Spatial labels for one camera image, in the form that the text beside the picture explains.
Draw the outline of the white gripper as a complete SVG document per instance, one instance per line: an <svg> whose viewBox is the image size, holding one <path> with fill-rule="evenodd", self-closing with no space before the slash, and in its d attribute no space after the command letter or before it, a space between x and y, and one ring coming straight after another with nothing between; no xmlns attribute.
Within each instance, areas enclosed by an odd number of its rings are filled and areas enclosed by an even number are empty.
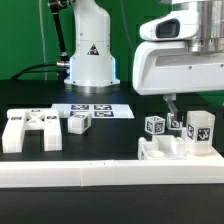
<svg viewBox="0 0 224 224"><path fill-rule="evenodd" d="M170 121L179 121L173 93L224 89L224 34L220 23L201 33L197 13L170 13L140 27L143 42L133 62L132 84L140 95L164 94Z"/></svg>

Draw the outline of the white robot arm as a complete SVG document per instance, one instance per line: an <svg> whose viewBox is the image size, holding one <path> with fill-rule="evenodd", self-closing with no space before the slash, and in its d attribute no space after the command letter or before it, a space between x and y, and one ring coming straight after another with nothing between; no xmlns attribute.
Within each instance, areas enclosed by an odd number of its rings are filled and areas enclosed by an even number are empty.
<svg viewBox="0 0 224 224"><path fill-rule="evenodd" d="M164 17L140 26L132 84L140 95L163 94L173 113L177 93L224 89L224 0L158 0ZM65 83L81 89L117 84L110 53L110 16L95 0L72 3L76 51Z"/></svg>

